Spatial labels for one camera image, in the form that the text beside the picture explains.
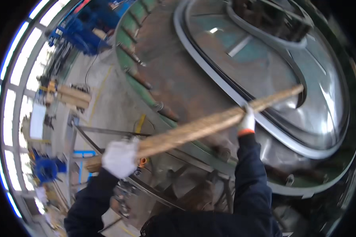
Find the wooden plank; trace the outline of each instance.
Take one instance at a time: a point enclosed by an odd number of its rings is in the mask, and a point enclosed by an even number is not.
[[[72,89],[66,85],[61,85],[58,87],[58,93],[61,93],[62,95],[68,95],[71,97],[75,97],[77,99],[80,99],[85,102],[90,102],[91,101],[91,95],[84,93],[82,91]]]
[[[249,105],[255,112],[261,112],[275,103],[297,95],[302,91],[303,85],[298,85],[263,99],[251,101]],[[142,158],[168,151],[187,142],[198,140],[234,126],[242,120],[244,115],[245,111],[242,108],[234,107],[224,112],[216,113],[187,123],[183,126],[179,126],[166,133],[147,137],[145,140],[140,141],[137,152],[137,163],[140,163]],[[100,156],[95,159],[90,159],[86,163],[86,167],[89,167],[91,171],[100,168],[100,166]]]

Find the blue equipment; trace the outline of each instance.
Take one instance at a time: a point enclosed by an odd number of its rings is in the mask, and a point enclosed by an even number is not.
[[[114,10],[110,5],[112,0],[82,0],[62,19],[55,29],[50,32],[48,44],[64,38],[84,54],[95,55],[102,50],[111,48],[105,40],[93,33],[99,29],[106,33],[114,30],[124,12],[134,2],[125,0]]]
[[[47,155],[41,156],[35,149],[33,149],[33,154],[34,174],[40,180],[40,185],[57,179],[57,173],[66,173],[66,164],[57,157],[50,159]]]

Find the metal tank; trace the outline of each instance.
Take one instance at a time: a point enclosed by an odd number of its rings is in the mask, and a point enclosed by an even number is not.
[[[353,162],[356,87],[307,12],[290,5],[311,26],[294,41],[253,29],[231,2],[137,1],[116,29],[115,66],[157,132],[303,84],[301,95],[256,115],[256,138],[273,192],[306,198]],[[180,150],[232,177],[237,148],[232,127]]]

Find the hand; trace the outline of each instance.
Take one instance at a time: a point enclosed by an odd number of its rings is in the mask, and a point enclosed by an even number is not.
[[[136,169],[138,138],[130,141],[111,141],[102,156],[102,166],[119,179],[131,175]]]
[[[254,111],[252,107],[250,107],[248,104],[244,106],[244,109],[246,111],[245,116],[243,117],[242,121],[239,123],[237,126],[238,136],[243,136],[246,134],[253,134],[256,121],[254,120]]]

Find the rusty metal surface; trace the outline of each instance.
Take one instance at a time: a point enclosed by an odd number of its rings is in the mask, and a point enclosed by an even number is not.
[[[172,26],[178,2],[164,1],[145,19],[137,36],[135,53],[146,64],[146,67],[139,65],[138,70],[151,83],[154,99],[170,107],[180,117],[178,124],[184,124],[224,111],[236,103],[209,80],[181,45]],[[235,127],[201,141],[209,147],[227,147],[236,157]]]

